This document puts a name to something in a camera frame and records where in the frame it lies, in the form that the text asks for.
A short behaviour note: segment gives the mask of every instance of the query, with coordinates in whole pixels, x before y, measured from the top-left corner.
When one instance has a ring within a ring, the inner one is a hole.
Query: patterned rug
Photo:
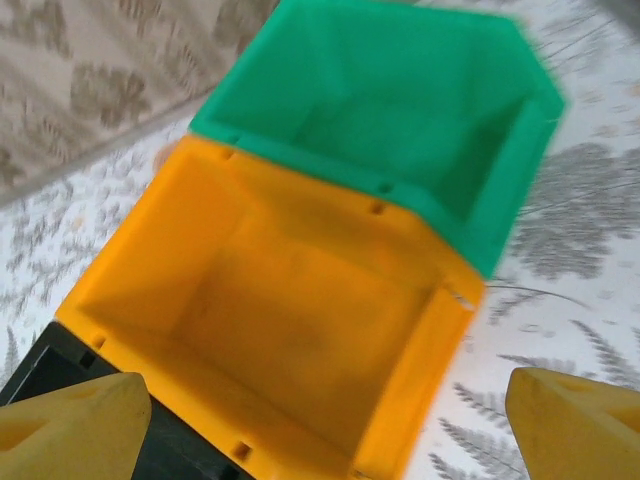
[[[275,3],[0,0],[0,204],[201,98]]]

